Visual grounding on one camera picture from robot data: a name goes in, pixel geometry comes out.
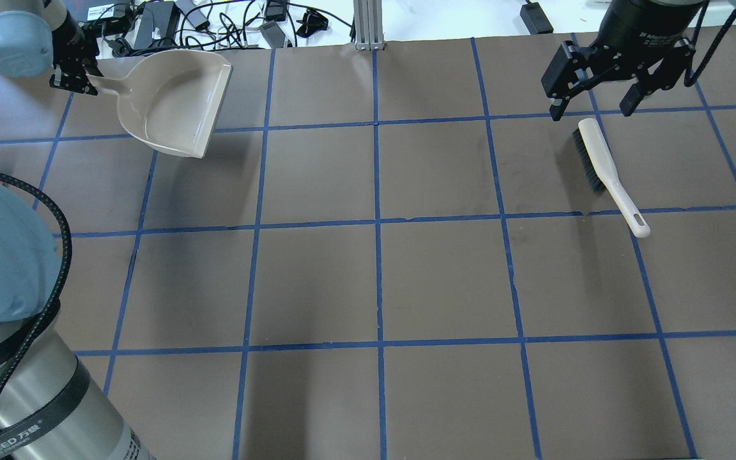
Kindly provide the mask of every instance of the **dustpan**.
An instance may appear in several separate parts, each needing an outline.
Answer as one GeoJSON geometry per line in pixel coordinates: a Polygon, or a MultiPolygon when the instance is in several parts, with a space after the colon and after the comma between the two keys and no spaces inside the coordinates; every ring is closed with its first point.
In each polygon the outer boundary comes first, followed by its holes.
{"type": "Polygon", "coordinates": [[[162,153],[202,158],[230,76],[223,56],[165,50],[139,62],[125,78],[88,78],[118,96],[118,119],[132,137],[162,153]]]}

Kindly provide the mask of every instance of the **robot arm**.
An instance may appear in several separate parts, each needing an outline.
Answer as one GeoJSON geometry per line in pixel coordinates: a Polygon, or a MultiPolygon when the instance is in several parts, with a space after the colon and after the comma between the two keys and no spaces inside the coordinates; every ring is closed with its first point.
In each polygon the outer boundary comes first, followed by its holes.
{"type": "MultiPolygon", "coordinates": [[[[731,3],[736,7],[736,0],[731,3]]],[[[587,47],[562,43],[541,77],[553,120],[564,116],[570,99],[601,82],[636,79],[621,101],[624,116],[631,116],[654,91],[674,88],[684,71],[691,70],[695,53],[684,32],[706,6],[708,0],[613,0],[595,41],[587,47]]],[[[687,84],[694,78],[688,75],[687,84]]]]}
{"type": "Polygon", "coordinates": [[[34,77],[50,67],[50,86],[97,94],[87,73],[101,75],[98,47],[62,0],[0,0],[0,73],[34,77]]]}

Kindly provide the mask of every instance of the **brush bristle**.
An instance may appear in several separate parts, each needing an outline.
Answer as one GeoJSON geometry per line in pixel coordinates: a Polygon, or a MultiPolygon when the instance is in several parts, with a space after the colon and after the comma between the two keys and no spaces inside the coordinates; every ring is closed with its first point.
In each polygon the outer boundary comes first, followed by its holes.
{"type": "Polygon", "coordinates": [[[587,144],[584,143],[584,137],[581,136],[581,129],[576,129],[572,132],[572,139],[575,140],[575,148],[578,150],[578,155],[581,157],[581,163],[584,165],[584,172],[586,173],[586,180],[590,183],[590,188],[593,192],[601,194],[607,190],[604,182],[598,177],[598,172],[595,171],[595,166],[592,165],[590,160],[590,154],[587,151],[587,144]]]}

